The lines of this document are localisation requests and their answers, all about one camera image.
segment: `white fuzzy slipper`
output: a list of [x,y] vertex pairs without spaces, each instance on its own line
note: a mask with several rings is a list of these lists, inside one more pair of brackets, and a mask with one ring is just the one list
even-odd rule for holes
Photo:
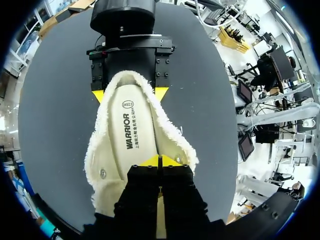
[[121,71],[104,92],[84,160],[96,212],[113,217],[130,167],[157,154],[179,158],[193,172],[199,162],[196,151],[169,121],[148,81],[137,72]]

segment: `metal rivet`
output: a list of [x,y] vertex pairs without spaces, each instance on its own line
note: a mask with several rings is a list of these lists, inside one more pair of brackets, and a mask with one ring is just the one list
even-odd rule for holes
[[102,178],[102,179],[105,179],[106,178],[106,171],[102,168],[101,170],[100,170],[100,177]]
[[267,205],[267,204],[262,204],[261,205],[261,207],[262,207],[262,209],[264,210],[264,211],[268,211],[269,209],[270,209],[270,207]]
[[276,211],[274,211],[274,212],[271,213],[271,216],[272,216],[273,219],[278,219],[279,214]]

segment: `computer monitor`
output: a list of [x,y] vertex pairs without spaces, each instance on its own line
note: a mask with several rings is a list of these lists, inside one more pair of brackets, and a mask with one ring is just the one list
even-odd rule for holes
[[238,142],[238,147],[243,161],[245,162],[250,154],[255,150],[254,144],[251,139],[250,132],[247,132]]
[[271,59],[274,63],[280,80],[287,80],[295,76],[295,71],[292,68],[282,46],[271,53]]
[[239,86],[237,89],[237,95],[246,103],[252,102],[252,91],[251,89],[241,80],[238,81]]

